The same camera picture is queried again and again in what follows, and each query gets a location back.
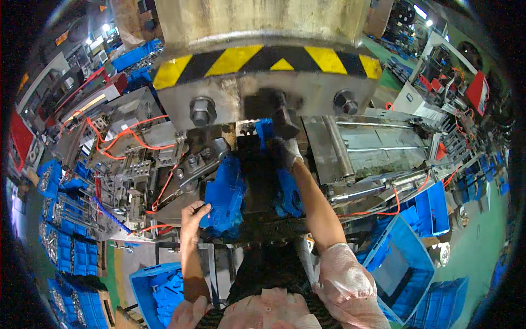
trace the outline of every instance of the ceiling light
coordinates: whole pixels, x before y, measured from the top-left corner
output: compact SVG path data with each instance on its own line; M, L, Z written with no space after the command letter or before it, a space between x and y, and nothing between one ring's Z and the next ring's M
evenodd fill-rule
M423 19L427 18L427 14L422 9L420 9L419 6L413 5L413 8L414 8L414 11L417 12L418 15L420 15L420 17L422 17Z

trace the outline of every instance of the blue hose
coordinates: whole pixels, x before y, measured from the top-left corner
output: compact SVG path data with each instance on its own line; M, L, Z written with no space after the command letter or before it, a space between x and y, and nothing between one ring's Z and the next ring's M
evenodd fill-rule
M103 206L102 206L102 203L100 203L99 199L97 199L96 196L92 196L90 198L91 201L95 201L97 203L97 206L100 208L100 211L102 211L106 216L108 216L108 218L111 218L112 221L114 221L115 223L117 223L117 225L119 225L120 228L122 228L123 230L126 231L126 233L128 234L131 234L132 231L126 227L126 225L124 225L123 223L121 223L111 212L109 212L108 210L106 210Z

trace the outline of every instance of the hand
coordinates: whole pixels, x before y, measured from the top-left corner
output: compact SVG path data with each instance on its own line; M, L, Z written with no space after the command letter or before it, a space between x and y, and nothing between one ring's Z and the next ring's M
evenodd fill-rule
M292 173L292 165L296 160L303 162L303 157L299 153L298 142L295 138L284 140L281 137L274 137L268 141L271 154L280 161L289 173Z
M210 217L209 212L212 208L210 204L203 206L204 204L204 201L195 201L181 211L181 245L197 243L199 238L197 236L197 232L199 231L199 221L206 214Z

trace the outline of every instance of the white glove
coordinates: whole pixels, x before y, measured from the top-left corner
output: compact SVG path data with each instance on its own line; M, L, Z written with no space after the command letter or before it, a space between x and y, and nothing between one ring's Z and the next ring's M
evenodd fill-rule
M303 157L299 153L298 141L295 138L285 141L281 137L275 137L269 141L269 144L272 154L290 173L292 173L292 165L296 159L303 162Z

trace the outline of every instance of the yellow and black hazard stripe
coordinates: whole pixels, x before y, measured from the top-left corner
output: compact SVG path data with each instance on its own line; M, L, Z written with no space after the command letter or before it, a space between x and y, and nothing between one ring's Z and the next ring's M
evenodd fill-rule
M382 74L379 60L369 56L321 47L251 45L167 61L157 71L154 88L210 76L266 71L323 72L369 79L379 79Z

